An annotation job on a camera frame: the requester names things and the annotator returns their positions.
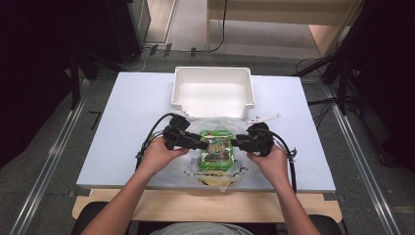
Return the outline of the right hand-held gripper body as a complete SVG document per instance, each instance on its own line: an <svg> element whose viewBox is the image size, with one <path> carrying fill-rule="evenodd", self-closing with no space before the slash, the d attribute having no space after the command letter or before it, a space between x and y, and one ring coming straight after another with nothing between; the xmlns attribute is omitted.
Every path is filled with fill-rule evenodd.
<svg viewBox="0 0 415 235"><path fill-rule="evenodd" d="M256 119L252 121L247 132L249 133L247 152L257 152L261 156L267 156L274 145L274 135L269 126L264 121Z"/></svg>

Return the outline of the green snack packet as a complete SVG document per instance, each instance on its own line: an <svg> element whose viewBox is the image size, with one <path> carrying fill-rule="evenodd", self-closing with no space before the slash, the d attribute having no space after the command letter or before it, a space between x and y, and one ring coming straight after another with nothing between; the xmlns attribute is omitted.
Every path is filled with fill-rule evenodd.
<svg viewBox="0 0 415 235"><path fill-rule="evenodd" d="M200 170L227 171L234 165L234 152L231 144L233 133L228 130L205 130L202 140L208 142L206 150L201 150Z"/></svg>

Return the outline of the clear printed plastic bag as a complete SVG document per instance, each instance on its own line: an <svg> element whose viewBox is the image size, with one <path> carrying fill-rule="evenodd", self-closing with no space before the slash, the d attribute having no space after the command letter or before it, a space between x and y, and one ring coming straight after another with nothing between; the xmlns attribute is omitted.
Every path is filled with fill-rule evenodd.
<svg viewBox="0 0 415 235"><path fill-rule="evenodd" d="M193 120L188 131L202 136L205 130L228 130L233 133L232 139L235 139L237 134L247 134L247 128L246 123L240 119L211 117ZM189 181L224 192L228 187L236 187L258 172L258 167L248 159L244 151L233 147L233 152L234 165L227 171L200 170L201 150L191 150L180 159L180 172Z"/></svg>

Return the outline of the person's left hand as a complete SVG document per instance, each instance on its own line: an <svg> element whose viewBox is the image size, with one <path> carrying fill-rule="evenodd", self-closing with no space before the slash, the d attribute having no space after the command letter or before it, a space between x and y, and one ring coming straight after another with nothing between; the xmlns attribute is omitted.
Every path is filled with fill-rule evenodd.
<svg viewBox="0 0 415 235"><path fill-rule="evenodd" d="M185 148L168 150L165 147L165 140L162 137L157 137L149 144L136 172L139 176L150 179L173 160L186 155L188 152L189 150Z"/></svg>

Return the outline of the person's right hand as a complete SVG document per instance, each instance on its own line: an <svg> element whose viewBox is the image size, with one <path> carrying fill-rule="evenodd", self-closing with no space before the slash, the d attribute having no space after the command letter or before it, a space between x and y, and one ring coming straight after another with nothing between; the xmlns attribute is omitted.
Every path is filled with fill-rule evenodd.
<svg viewBox="0 0 415 235"><path fill-rule="evenodd" d="M270 182L275 190L289 188L288 164L285 152L273 145L266 157L254 153L247 153L248 158L258 165L263 176Z"/></svg>

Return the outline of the white plastic bin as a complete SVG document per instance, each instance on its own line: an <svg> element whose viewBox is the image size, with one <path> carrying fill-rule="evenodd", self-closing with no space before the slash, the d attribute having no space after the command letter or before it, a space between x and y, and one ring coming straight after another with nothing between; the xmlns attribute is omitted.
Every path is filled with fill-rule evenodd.
<svg viewBox="0 0 415 235"><path fill-rule="evenodd" d="M171 106L190 118L243 119L254 107L249 68L176 67Z"/></svg>

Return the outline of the white table board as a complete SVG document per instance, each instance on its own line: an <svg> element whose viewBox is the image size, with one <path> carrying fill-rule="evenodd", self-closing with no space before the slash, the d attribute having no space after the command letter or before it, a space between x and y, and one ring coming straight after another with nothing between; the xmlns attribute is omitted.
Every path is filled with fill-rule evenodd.
<svg viewBox="0 0 415 235"><path fill-rule="evenodd" d="M117 78L77 185L119 188L133 174L136 155L151 127L174 111L171 95L175 73L122 72ZM260 118L297 149L295 169L301 192L333 192L329 169L300 79L252 75L255 105L241 119Z"/></svg>

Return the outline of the wooden table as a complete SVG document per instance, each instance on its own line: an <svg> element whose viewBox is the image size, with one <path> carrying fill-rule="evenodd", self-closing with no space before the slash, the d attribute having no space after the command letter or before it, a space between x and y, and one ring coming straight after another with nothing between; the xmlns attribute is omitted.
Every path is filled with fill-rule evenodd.
<svg viewBox="0 0 415 235"><path fill-rule="evenodd" d="M119 190L92 189L88 196L77 196L72 217L77 219L92 202L107 202ZM308 214L322 214L336 222L343 219L336 199L321 193L297 193ZM132 215L138 221L216 221L283 222L284 217L273 192L209 190L145 190Z"/></svg>

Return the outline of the black floor tape mark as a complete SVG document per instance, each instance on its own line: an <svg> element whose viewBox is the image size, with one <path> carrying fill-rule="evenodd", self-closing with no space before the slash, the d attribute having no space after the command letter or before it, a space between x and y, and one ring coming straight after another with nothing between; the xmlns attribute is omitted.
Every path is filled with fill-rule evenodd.
<svg viewBox="0 0 415 235"><path fill-rule="evenodd" d="M100 112L100 111L88 111L88 114L95 116L94 117L93 124L92 124L92 126L90 128L91 130L94 130L96 128L96 126L98 125L98 123L99 123L99 121L101 119L102 113L103 112Z"/></svg>

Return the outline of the person's grey shirt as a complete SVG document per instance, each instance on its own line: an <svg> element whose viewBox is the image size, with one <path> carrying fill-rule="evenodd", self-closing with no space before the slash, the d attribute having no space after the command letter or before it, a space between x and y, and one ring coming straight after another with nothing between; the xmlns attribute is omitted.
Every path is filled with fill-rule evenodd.
<svg viewBox="0 0 415 235"><path fill-rule="evenodd" d="M215 222L180 222L158 229L150 235L254 235L250 230L234 224Z"/></svg>

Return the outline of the black metal stand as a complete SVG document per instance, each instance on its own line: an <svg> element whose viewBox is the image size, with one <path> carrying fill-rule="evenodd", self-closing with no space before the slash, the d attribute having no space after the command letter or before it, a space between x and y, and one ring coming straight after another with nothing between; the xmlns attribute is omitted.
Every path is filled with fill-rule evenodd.
<svg viewBox="0 0 415 235"><path fill-rule="evenodd" d="M80 101L79 72L76 52L70 57L70 79L71 79L71 109L74 110Z"/></svg>
<svg viewBox="0 0 415 235"><path fill-rule="evenodd" d="M347 79L349 77L349 73L350 73L349 63L347 61L344 61L342 63L342 69L340 71L340 81L339 81L338 97L337 97L337 105L343 116L346 115L346 87L347 87Z"/></svg>

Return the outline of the black cabinet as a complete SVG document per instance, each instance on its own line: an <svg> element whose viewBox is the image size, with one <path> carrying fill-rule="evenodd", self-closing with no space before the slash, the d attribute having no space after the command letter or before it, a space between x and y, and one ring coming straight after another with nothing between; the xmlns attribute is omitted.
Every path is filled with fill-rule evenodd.
<svg viewBox="0 0 415 235"><path fill-rule="evenodd" d="M116 59L131 62L143 52L151 16L147 0L107 0L115 34Z"/></svg>

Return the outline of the wooden shelf unit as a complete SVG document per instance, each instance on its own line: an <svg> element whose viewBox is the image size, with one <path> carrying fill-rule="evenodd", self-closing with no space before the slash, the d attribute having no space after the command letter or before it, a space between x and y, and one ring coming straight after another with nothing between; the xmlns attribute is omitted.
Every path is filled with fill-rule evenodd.
<svg viewBox="0 0 415 235"><path fill-rule="evenodd" d="M321 57L327 57L364 0L207 0L207 40L211 20L307 24Z"/></svg>

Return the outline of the dark curtain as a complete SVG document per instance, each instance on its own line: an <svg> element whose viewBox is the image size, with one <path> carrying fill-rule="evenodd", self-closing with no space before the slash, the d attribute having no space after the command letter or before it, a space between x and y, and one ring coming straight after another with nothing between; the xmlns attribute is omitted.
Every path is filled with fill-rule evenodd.
<svg viewBox="0 0 415 235"><path fill-rule="evenodd" d="M93 0L0 0L0 168L21 154L71 94L70 57L86 54Z"/></svg>
<svg viewBox="0 0 415 235"><path fill-rule="evenodd" d="M364 0L350 35L351 83L381 161L415 173L415 0Z"/></svg>

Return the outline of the metal floor rail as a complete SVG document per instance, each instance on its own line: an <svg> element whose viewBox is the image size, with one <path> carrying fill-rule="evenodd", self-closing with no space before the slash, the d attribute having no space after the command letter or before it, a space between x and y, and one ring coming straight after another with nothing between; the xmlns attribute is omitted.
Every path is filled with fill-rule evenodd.
<svg viewBox="0 0 415 235"><path fill-rule="evenodd" d="M357 135L349 121L349 117L341 111L339 105L335 105L333 112L345 141L356 164L361 180L370 198L371 204L379 218L386 235L402 235L392 212L392 207L379 186L378 180L369 165Z"/></svg>
<svg viewBox="0 0 415 235"><path fill-rule="evenodd" d="M83 80L80 87L80 101L69 112L64 126L62 127L57 139L48 152L44 166L37 176L28 196L24 200L23 207L9 235L25 235L83 110L89 88L90 81L87 79Z"/></svg>

